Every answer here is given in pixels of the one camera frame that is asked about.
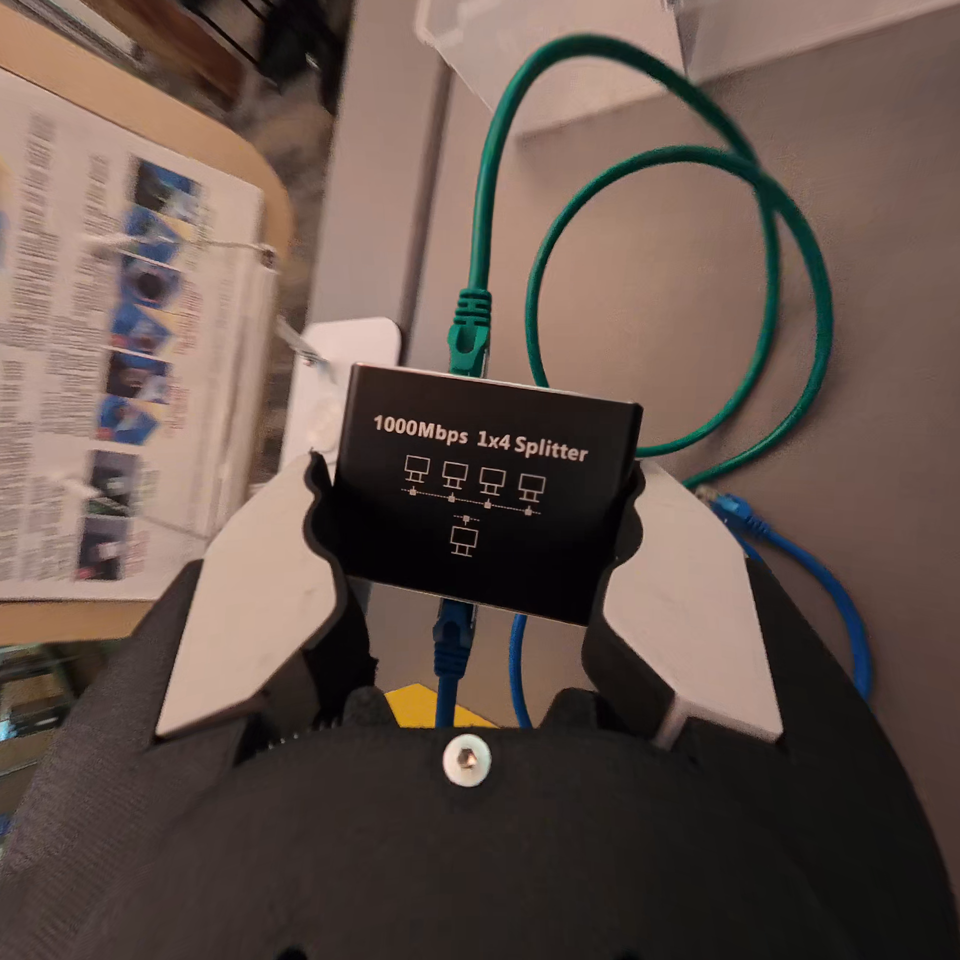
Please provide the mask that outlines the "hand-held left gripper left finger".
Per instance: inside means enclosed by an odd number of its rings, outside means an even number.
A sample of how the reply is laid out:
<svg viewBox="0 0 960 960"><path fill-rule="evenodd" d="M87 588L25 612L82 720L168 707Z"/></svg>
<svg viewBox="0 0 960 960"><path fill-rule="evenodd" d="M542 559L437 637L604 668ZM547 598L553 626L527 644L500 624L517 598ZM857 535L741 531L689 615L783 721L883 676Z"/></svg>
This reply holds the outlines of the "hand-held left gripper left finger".
<svg viewBox="0 0 960 960"><path fill-rule="evenodd" d="M178 738L260 709L271 680L303 654L318 719L342 715L378 662L342 561L333 489L317 453L289 462L211 541L155 726Z"/></svg>

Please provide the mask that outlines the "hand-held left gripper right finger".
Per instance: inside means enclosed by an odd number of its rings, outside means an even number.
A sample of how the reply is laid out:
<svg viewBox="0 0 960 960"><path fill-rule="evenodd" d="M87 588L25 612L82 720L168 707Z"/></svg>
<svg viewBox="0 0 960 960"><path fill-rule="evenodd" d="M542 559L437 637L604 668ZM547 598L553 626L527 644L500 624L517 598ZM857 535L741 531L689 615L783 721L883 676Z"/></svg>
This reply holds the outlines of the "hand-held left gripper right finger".
<svg viewBox="0 0 960 960"><path fill-rule="evenodd" d="M653 461L636 463L582 667L633 735L670 749L690 721L775 743L784 723L747 558Z"/></svg>

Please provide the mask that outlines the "black ethernet hub box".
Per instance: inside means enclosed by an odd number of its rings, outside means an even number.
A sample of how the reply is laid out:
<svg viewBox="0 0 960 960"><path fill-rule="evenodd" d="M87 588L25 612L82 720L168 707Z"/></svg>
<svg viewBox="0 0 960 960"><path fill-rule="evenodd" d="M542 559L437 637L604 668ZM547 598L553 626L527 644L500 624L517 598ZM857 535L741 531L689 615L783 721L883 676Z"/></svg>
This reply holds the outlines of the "black ethernet hub box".
<svg viewBox="0 0 960 960"><path fill-rule="evenodd" d="M586 626L642 407L356 364L333 501L349 575Z"/></svg>

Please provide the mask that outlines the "yellow divided plastic bin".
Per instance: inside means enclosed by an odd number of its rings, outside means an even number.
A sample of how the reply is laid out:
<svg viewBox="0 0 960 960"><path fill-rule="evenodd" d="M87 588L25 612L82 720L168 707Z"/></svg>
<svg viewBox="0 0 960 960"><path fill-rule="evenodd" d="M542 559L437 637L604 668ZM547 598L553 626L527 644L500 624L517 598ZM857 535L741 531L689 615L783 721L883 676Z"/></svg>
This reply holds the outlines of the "yellow divided plastic bin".
<svg viewBox="0 0 960 960"><path fill-rule="evenodd" d="M426 685L415 682L385 693L387 702L399 726L408 729L428 729L436 725L438 694ZM497 724L457 704L453 726L456 728L496 728Z"/></svg>

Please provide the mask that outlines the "instruction sign with white base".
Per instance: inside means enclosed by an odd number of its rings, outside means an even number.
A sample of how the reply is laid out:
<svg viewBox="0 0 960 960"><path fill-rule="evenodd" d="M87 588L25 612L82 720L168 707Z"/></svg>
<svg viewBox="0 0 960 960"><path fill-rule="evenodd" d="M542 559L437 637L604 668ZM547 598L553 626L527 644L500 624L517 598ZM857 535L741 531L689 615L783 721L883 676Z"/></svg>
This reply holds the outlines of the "instruction sign with white base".
<svg viewBox="0 0 960 960"><path fill-rule="evenodd" d="M241 136L2 6L2 650L123 638L250 495L272 345L335 465L385 317L293 331L289 199Z"/></svg>

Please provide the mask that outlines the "clear plastic bin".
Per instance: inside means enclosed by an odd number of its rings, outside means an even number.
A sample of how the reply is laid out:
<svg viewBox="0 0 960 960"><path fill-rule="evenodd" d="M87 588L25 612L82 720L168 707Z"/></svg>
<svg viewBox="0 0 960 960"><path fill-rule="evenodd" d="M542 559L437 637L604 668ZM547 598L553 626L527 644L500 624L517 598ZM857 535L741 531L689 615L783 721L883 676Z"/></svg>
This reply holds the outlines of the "clear plastic bin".
<svg viewBox="0 0 960 960"><path fill-rule="evenodd" d="M693 82L722 77L957 6L954 1L420 1L414 33L494 111L547 42L630 42Z"/></svg>

